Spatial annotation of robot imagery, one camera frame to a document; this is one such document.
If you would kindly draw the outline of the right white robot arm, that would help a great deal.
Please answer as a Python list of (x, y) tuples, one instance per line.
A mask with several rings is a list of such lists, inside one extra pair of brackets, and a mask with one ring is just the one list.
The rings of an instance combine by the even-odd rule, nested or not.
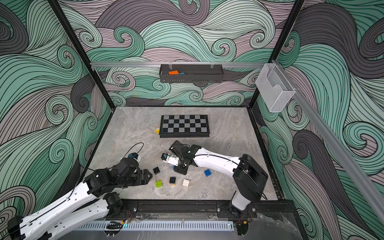
[(269, 178), (264, 169), (252, 158), (243, 154), (231, 157), (214, 153), (198, 145), (183, 145), (175, 141), (169, 150), (163, 153), (162, 161), (174, 166), (176, 173), (186, 175), (189, 166), (207, 168), (233, 178), (238, 190), (234, 193), (228, 208), (231, 214), (241, 217), (250, 203), (260, 201)]

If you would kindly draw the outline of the green lego brick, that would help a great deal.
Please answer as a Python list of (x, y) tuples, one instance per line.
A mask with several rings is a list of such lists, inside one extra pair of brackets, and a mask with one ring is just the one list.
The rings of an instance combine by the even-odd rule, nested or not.
[(157, 180), (155, 181), (156, 188), (161, 188), (163, 186), (163, 181), (162, 180)]

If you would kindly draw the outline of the blue square lego brick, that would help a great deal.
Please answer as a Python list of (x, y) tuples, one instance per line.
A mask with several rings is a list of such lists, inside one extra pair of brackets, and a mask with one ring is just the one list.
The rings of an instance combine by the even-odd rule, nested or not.
[(205, 174), (206, 177), (208, 177), (208, 176), (210, 176), (212, 173), (211, 173), (210, 170), (205, 170), (205, 171), (204, 171), (204, 174)]

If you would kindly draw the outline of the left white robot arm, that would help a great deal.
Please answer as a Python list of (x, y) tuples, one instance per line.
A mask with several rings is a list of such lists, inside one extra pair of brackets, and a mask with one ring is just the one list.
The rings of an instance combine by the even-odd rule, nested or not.
[(147, 185), (153, 175), (135, 158), (122, 158), (111, 168), (96, 169), (73, 190), (47, 207), (8, 221), (12, 240), (52, 240), (96, 219), (119, 216), (124, 204), (114, 190)]

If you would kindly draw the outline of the cream lego brick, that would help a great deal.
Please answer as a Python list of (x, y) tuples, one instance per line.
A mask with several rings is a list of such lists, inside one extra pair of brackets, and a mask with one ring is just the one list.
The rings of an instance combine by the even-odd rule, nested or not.
[(190, 180), (184, 179), (182, 185), (188, 187), (190, 184)]

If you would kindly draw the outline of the black lego brick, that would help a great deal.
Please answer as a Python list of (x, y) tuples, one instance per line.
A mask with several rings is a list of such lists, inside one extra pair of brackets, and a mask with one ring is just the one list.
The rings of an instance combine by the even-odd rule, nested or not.
[(176, 177), (170, 177), (169, 183), (170, 183), (170, 185), (175, 186), (176, 185)]

